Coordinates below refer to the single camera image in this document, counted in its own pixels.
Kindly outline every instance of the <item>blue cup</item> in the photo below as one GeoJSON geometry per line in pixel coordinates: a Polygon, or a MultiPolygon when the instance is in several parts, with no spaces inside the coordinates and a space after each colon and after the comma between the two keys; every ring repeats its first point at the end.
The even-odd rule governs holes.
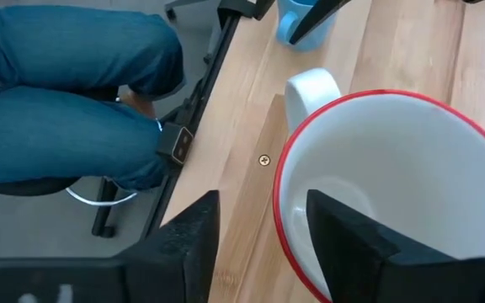
{"type": "Polygon", "coordinates": [[[295,45],[289,40],[297,25],[316,4],[317,0],[277,0],[280,11],[280,24],[276,30],[276,39],[283,45],[288,45],[295,51],[314,51],[318,49],[327,38],[328,31],[336,20],[336,13],[317,26],[306,37],[295,45]]]}

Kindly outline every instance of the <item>wooden table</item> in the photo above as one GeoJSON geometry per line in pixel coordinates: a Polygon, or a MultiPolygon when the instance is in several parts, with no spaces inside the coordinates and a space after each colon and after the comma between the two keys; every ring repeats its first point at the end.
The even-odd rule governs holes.
{"type": "Polygon", "coordinates": [[[221,192],[221,240],[210,302],[313,302],[281,252],[271,182],[286,136],[285,81],[323,66],[342,93],[421,92],[485,128],[485,2],[353,0],[326,45],[309,54],[274,39],[276,7],[242,19],[164,222],[209,189],[221,192]],[[267,154],[268,166],[258,158],[267,154]]]}

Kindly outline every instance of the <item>floor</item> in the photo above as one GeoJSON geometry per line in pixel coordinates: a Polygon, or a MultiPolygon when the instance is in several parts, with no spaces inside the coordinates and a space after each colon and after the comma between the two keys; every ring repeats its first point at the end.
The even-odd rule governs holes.
{"type": "MultiPolygon", "coordinates": [[[[17,4],[65,4],[164,15],[164,2],[156,0],[0,0],[0,6],[17,4]]],[[[210,0],[175,8],[178,19],[173,26],[183,44],[189,84],[176,95],[158,101],[159,115],[181,104],[205,72],[202,58],[207,52],[217,4],[217,0],[210,0]]],[[[98,178],[83,178],[73,188],[93,199],[98,186],[98,178]]],[[[139,194],[130,203],[116,206],[110,220],[118,226],[117,236],[102,239],[90,234],[96,208],[64,192],[35,198],[0,195],[0,257],[113,255],[139,238],[153,198],[154,193],[139,194]]]]}

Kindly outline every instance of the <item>jeans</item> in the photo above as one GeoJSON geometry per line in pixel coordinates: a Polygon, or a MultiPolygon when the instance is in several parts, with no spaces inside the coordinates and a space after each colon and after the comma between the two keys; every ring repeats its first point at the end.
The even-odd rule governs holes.
{"type": "Polygon", "coordinates": [[[177,35],[157,15],[60,6],[0,8],[0,183],[103,176],[158,186],[155,120],[68,91],[120,86],[151,99],[184,84],[177,35]]]}

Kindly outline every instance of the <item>screw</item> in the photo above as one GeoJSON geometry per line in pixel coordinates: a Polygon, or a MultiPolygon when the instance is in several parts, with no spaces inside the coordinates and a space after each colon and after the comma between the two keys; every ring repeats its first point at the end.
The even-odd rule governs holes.
{"type": "Polygon", "coordinates": [[[260,156],[259,157],[259,164],[261,164],[261,166],[269,165],[270,164],[270,157],[267,156],[267,155],[260,156]]]}

